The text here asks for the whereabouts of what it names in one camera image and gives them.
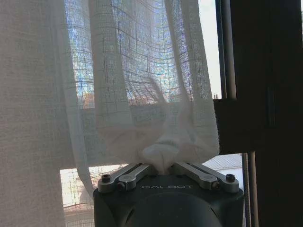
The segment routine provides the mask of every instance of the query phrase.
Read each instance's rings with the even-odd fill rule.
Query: gray roof
[[[204,162],[203,165],[213,170],[242,168],[242,156],[241,154],[218,155]]]

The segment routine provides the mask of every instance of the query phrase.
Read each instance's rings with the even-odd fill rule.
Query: bolt
[[[220,182],[218,182],[218,181],[213,182],[212,188],[215,189],[215,190],[219,190],[220,189]]]
[[[102,175],[101,180],[102,180],[103,183],[110,182],[110,175],[109,174]]]
[[[125,184],[123,182],[118,182],[117,183],[117,189],[120,192],[125,191]]]
[[[226,175],[226,181],[227,181],[227,182],[232,183],[232,182],[234,182],[235,180],[236,180],[236,177],[235,177],[234,174],[227,174],[227,175]]]

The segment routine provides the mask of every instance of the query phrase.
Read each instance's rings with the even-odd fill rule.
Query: grid pattern
[[[196,0],[91,0],[95,110],[106,153],[126,162],[142,161],[168,116],[172,133],[181,109],[182,77],[193,103],[194,128],[209,144],[208,154],[193,149],[187,157],[206,161],[218,152],[218,134]],[[159,103],[156,81],[169,113]]]
[[[65,0],[66,28],[70,40],[73,78],[66,86],[76,87],[78,106],[94,108],[94,78],[90,43],[89,9],[86,1]]]
[[[0,226],[64,226],[72,158],[47,0],[0,1]]]
[[[111,174],[125,165],[89,167],[94,187],[103,174]],[[60,170],[62,201],[66,227],[94,227],[93,201],[76,168]]]

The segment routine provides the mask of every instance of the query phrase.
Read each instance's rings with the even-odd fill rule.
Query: curtain fold
[[[196,0],[3,0],[0,48],[0,226],[93,226],[99,177],[155,144],[218,154]]]

